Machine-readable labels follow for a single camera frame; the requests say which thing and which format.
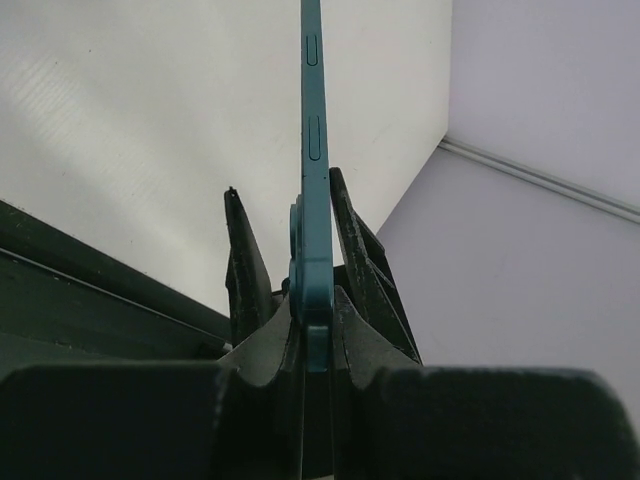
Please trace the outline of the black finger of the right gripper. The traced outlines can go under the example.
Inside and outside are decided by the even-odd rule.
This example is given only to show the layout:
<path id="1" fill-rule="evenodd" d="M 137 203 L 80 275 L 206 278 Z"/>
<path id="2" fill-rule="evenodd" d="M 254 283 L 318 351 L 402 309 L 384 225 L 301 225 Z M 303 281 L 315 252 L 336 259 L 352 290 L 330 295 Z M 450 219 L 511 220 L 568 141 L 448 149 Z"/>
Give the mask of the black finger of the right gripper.
<path id="1" fill-rule="evenodd" d="M 350 298 L 362 319 L 408 358 L 420 364 L 386 252 L 355 210 L 342 171 L 329 170 L 331 201 L 349 283 Z"/>
<path id="2" fill-rule="evenodd" d="M 229 297 L 231 337 L 245 340 L 274 315 L 277 301 L 239 193 L 224 193 L 230 253 L 225 286 Z"/>

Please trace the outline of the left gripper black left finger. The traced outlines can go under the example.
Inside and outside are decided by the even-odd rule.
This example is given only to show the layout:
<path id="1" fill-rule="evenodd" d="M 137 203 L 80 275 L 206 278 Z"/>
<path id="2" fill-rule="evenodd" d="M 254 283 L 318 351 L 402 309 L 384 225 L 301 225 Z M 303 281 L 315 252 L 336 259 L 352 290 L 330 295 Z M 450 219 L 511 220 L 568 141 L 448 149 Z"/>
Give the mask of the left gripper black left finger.
<path id="1" fill-rule="evenodd" d="M 1 344 L 5 479 L 298 479 L 300 334 L 282 302 L 218 361 Z"/>

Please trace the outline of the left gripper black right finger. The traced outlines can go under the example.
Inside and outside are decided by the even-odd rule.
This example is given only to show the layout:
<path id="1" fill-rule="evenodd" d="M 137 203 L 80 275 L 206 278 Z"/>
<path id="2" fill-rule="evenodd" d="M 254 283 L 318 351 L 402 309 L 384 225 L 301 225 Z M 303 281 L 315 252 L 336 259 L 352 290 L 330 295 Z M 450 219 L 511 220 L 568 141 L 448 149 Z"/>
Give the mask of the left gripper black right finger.
<path id="1" fill-rule="evenodd" d="M 339 479 L 635 479 L 615 392 L 580 369 L 422 366 L 335 292 Z"/>

